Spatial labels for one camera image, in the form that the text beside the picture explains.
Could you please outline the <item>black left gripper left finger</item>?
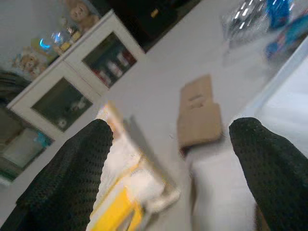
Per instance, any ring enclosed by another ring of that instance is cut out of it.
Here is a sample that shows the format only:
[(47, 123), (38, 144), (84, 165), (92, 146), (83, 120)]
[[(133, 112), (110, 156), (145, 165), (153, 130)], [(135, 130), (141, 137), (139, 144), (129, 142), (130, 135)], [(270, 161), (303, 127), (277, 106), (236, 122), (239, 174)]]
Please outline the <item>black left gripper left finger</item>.
[(86, 230), (112, 141), (101, 119), (69, 138), (17, 199), (1, 230)]

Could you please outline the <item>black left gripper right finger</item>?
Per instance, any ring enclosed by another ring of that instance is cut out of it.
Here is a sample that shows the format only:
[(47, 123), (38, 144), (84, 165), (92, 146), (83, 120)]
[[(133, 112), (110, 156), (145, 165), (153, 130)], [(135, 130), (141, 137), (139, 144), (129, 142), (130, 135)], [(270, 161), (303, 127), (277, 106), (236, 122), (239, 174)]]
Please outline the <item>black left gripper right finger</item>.
[(253, 117), (229, 126), (233, 150), (272, 231), (308, 229), (308, 159)]

